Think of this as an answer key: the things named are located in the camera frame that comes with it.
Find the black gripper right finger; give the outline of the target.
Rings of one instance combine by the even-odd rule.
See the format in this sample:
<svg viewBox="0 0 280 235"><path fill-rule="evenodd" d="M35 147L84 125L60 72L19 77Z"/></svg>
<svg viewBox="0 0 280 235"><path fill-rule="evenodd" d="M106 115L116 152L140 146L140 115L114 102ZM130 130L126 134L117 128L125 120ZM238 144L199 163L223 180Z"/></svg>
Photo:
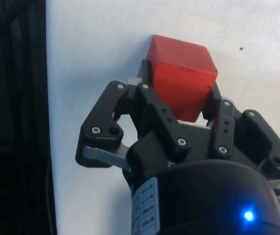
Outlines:
<svg viewBox="0 0 280 235"><path fill-rule="evenodd" d="M212 130L211 156L248 166L280 195L280 137L256 110L237 110L215 85L202 109Z"/></svg>

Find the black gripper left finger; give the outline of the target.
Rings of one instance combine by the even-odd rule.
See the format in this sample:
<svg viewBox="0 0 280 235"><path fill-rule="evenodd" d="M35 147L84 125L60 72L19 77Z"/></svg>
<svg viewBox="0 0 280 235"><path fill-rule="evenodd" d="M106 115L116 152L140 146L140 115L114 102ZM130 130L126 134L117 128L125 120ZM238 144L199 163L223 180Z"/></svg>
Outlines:
<svg viewBox="0 0 280 235"><path fill-rule="evenodd" d="M182 162L191 150L184 129L170 108L162 103L153 89L153 69L149 60L143 60L136 85L111 81L99 97L80 128L76 162L84 167L108 168L117 166L128 172L145 172L154 163L153 148L160 144L159 157ZM148 134L157 138L146 144L147 153L132 157L131 149L122 144L124 132L117 123L122 115L129 115L137 130L138 141Z"/></svg>

